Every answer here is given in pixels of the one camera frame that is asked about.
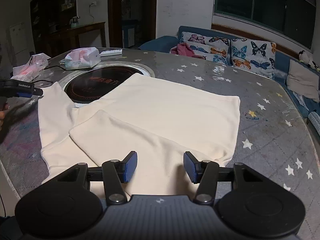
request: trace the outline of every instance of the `plastic bag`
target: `plastic bag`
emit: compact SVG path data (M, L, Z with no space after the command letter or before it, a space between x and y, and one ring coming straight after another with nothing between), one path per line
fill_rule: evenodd
M27 64L13 68L13 77L11 79L31 82L39 75L40 70L48 66L49 58L44 53L32 55Z
M74 49L65 57L66 70L91 68L101 61L97 48Z

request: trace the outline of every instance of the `glass teapot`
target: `glass teapot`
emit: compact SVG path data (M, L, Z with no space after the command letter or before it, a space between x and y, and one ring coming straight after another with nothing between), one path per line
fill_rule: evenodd
M75 28L79 26L79 19L80 19L80 16L75 16L70 20L71 28Z

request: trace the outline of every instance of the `pink cloth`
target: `pink cloth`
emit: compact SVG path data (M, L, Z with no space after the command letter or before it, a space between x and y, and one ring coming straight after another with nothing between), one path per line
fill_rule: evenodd
M187 56L187 57L196 57L196 58L205 59L203 56L196 55L193 49L191 49L186 42L181 42L176 47L173 47L172 49L170 49L170 53Z

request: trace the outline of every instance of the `door frame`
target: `door frame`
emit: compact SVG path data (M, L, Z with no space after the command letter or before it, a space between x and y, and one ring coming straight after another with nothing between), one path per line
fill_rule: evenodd
M148 28L144 31L144 36L147 40L156 38L156 5L157 0L150 0L150 13L147 19ZM108 28L111 48L122 48L122 15L119 8L121 8L121 0L108 0Z

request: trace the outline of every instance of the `stuffed toy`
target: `stuffed toy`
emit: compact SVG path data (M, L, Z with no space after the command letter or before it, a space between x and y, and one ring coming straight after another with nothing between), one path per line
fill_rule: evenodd
M308 54L304 50L299 52L299 61L314 70L318 70L318 66L316 65L316 63L309 58Z

